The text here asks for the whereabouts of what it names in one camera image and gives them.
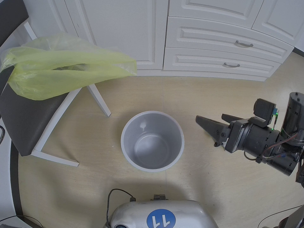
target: light wood floor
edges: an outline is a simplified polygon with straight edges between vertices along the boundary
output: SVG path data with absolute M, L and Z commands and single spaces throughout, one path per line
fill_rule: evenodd
M 213 147 L 195 122 L 201 115 L 221 121 L 222 113 L 249 118 L 257 98 L 279 108 L 284 119 L 289 93 L 304 93 L 304 58 L 292 53 L 265 82 L 192 77 L 128 77 L 97 84 L 112 115 L 106 117 L 83 88 L 61 118 L 44 152 L 77 160 L 71 167 L 33 156 L 19 158 L 19 185 L 25 215 L 45 228 L 102 227 L 106 199 L 123 188 L 138 201 L 154 194 L 170 200 L 196 200 L 220 228 L 256 228 L 266 216 L 304 203 L 304 189 L 266 164 Z M 124 125 L 134 115 L 157 110 L 174 117 L 185 137 L 184 152 L 171 168 L 147 173 L 127 162 L 120 147 Z M 116 191 L 110 213 L 129 197 Z M 293 210 L 265 220 L 274 227 Z

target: drawer handle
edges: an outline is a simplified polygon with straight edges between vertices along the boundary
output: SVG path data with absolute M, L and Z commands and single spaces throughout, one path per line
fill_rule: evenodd
M 236 65 L 236 66 L 234 66 L 234 65 L 229 65 L 229 64 L 227 64 L 227 63 L 224 63 L 224 65 L 225 65 L 225 66 L 229 66 L 229 67 L 239 67 L 239 66 L 240 66 L 239 64 Z
M 236 41 L 236 43 L 237 44 L 239 44 L 239 45 L 242 45 L 242 46 L 244 46 L 244 47 L 253 47 L 253 44 L 245 44 L 245 43 L 241 43 L 241 42 L 239 42 L 238 40 Z

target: translucent trash bag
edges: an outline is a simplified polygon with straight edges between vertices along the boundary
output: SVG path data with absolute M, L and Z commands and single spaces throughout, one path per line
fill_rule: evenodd
M 113 78 L 136 75 L 136 61 L 116 51 L 59 33 L 37 38 L 1 55 L 1 71 L 14 66 L 8 80 L 20 96 L 45 100 Z

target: dark baseboard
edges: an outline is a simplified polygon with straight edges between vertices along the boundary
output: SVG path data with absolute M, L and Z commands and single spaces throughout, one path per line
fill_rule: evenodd
M 19 152 L 14 146 L 11 144 L 11 156 L 10 156 L 10 175 L 11 175 L 11 189 L 12 189 L 12 197 L 16 215 L 23 215 L 20 192 L 19 192 L 19 178 L 18 178 L 18 158 Z M 25 223 L 27 223 L 32 228 L 41 228 L 31 220 L 26 217 L 18 217 Z
M 304 52 L 299 50 L 298 48 L 294 48 L 292 52 L 297 53 L 298 55 L 304 57 Z

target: chair seat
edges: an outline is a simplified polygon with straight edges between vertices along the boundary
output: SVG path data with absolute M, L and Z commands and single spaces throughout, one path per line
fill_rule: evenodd
M 9 84 L 0 96 L 0 115 L 21 156 L 30 155 L 68 93 L 43 101 L 17 95 Z

